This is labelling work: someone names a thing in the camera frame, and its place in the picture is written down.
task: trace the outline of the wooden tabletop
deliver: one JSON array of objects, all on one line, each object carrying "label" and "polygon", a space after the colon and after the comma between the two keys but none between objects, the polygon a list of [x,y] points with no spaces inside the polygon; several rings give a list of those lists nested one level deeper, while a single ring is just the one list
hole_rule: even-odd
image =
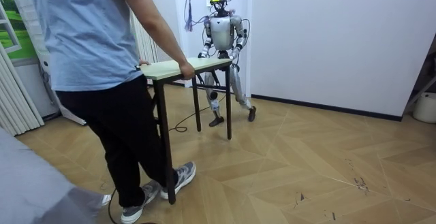
[{"label": "wooden tabletop", "polygon": [[[214,65],[232,62],[230,59],[217,58],[188,58],[195,70],[212,67]],[[161,80],[172,76],[180,75],[180,69],[176,61],[162,61],[151,65],[141,65],[140,69],[144,75],[151,80]]]}]

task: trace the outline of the curtain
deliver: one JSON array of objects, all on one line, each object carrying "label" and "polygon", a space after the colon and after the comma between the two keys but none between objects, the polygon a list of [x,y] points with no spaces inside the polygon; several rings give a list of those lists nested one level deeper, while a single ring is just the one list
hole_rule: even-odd
[{"label": "curtain", "polygon": [[11,135],[18,135],[42,125],[44,122],[35,104],[0,44],[0,127]]},{"label": "curtain", "polygon": [[144,30],[133,12],[130,12],[130,24],[135,35],[139,57],[149,63],[159,62],[156,43]]}]

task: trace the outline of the robot leg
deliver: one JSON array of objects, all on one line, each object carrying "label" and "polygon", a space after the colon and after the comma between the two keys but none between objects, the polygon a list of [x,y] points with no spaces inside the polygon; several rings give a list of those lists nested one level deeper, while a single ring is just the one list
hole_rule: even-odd
[{"label": "robot leg", "polygon": [[[213,78],[212,73],[206,72],[204,75],[204,83],[205,85],[212,86],[215,83],[215,79]],[[213,114],[215,115],[215,119],[209,123],[209,127],[217,126],[218,124],[224,122],[224,118],[219,113],[219,101],[218,101],[218,93],[213,91],[211,88],[206,88],[206,97],[209,102],[209,106],[211,107]]]},{"label": "robot leg", "polygon": [[231,65],[230,66],[230,84],[232,85],[233,93],[236,97],[236,101],[239,102],[239,104],[250,111],[248,116],[248,121],[253,122],[256,118],[256,107],[252,106],[250,103],[250,100],[245,97],[242,91],[242,87],[240,85],[240,78],[239,78],[239,66],[238,65]]}]

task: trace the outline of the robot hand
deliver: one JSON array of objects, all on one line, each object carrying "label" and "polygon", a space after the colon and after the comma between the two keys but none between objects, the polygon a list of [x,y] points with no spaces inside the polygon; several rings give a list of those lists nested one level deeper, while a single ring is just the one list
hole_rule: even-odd
[{"label": "robot hand", "polygon": [[237,59],[239,57],[239,52],[240,52],[239,48],[236,47],[235,49],[233,49],[232,53],[229,56],[230,60]]}]

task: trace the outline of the gray fabric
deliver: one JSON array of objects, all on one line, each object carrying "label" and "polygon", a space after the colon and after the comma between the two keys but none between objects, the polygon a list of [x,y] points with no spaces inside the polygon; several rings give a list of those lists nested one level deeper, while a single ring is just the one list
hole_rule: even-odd
[{"label": "gray fabric", "polygon": [[0,128],[0,223],[95,223],[103,195],[62,173]]}]

